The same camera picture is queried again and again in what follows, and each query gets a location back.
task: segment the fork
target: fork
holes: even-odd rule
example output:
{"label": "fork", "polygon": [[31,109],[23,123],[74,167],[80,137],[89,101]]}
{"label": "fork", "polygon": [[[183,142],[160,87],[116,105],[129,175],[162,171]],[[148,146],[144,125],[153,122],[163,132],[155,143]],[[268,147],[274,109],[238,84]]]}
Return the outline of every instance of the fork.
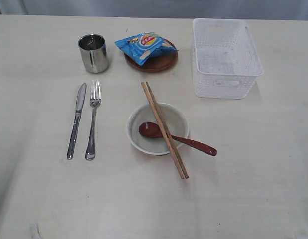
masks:
{"label": "fork", "polygon": [[90,136],[88,147],[85,153],[86,160],[93,160],[95,158],[95,145],[94,145],[94,125],[95,125],[95,114],[96,108],[101,104],[101,87],[99,81],[91,83],[91,97],[90,106],[92,107],[92,120],[90,128]]}

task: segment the ceramic bowl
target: ceramic bowl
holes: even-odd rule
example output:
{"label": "ceramic bowl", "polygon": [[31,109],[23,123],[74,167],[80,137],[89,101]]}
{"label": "ceramic bowl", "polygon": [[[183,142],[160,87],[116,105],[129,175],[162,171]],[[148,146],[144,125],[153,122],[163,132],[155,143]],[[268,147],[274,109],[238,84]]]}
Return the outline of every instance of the ceramic bowl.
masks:
{"label": "ceramic bowl", "polygon": [[[172,135],[187,138],[189,135],[188,122],[184,115],[175,107],[159,103],[168,129]],[[169,153],[163,138],[146,138],[140,135],[138,128],[144,122],[155,122],[154,114],[149,104],[137,107],[130,115],[126,124],[126,134],[130,143],[139,151],[148,155],[161,156]],[[176,147],[183,144],[175,141]]]}

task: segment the metal cup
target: metal cup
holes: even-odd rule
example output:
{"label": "metal cup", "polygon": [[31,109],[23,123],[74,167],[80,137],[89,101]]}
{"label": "metal cup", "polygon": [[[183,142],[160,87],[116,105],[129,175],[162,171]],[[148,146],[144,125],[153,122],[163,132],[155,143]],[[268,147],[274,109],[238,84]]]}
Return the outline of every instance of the metal cup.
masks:
{"label": "metal cup", "polygon": [[99,73],[109,66],[104,37],[89,34],[79,40],[79,49],[83,64],[88,72]]}

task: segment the blue snack bag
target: blue snack bag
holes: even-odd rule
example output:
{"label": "blue snack bag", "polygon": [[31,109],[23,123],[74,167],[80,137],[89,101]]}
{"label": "blue snack bag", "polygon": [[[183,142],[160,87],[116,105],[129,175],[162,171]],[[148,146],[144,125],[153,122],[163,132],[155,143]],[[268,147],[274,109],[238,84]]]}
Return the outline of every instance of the blue snack bag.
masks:
{"label": "blue snack bag", "polygon": [[177,49],[154,32],[138,34],[115,42],[126,55],[142,66],[150,57],[162,56]]}

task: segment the white wall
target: white wall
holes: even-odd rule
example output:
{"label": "white wall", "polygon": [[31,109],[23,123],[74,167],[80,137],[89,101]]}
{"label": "white wall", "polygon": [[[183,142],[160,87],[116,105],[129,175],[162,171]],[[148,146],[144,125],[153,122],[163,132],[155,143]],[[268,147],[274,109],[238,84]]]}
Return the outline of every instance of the white wall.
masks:
{"label": "white wall", "polygon": [[308,0],[0,0],[5,14],[308,20]]}

